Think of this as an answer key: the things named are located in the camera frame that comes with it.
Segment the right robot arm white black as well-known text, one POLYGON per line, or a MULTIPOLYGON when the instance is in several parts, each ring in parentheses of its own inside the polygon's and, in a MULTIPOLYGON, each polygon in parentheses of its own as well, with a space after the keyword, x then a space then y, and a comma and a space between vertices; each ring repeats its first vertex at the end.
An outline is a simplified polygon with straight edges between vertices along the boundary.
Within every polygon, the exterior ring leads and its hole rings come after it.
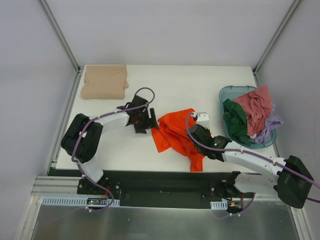
POLYGON ((199 124, 188 128, 187 136, 197 151, 207 158, 252 170, 252 173, 231 173, 224 183, 228 196, 234 198, 241 193, 260 193, 277 196, 296 209, 304 207, 314 179, 300 158, 264 155, 227 137, 212 137, 209 129, 199 124))

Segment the orange t shirt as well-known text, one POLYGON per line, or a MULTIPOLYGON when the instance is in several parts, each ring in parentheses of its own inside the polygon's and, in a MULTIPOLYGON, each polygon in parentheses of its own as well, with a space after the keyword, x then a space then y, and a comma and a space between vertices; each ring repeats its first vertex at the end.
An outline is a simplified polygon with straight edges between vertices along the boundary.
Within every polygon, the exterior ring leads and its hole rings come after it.
POLYGON ((204 155, 199 153, 187 136, 187 127, 193 127, 196 121, 188 114, 194 112, 193 108, 170 112, 158 121, 158 127, 151 129, 151 134, 159 153, 172 148, 190 160, 191 172, 203 171, 204 155))

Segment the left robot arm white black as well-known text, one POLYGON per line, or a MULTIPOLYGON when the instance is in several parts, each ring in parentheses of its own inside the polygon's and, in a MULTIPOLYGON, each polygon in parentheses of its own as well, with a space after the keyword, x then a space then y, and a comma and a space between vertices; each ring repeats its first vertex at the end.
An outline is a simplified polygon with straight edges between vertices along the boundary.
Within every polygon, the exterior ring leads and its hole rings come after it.
POLYGON ((149 102, 135 95, 131 102, 100 116, 77 114, 61 140, 61 147, 71 156, 82 175, 89 181, 88 188, 99 195, 105 191, 103 170, 99 166, 97 151, 101 136, 112 130, 133 126, 136 134, 146 134, 158 127, 155 109, 149 102))

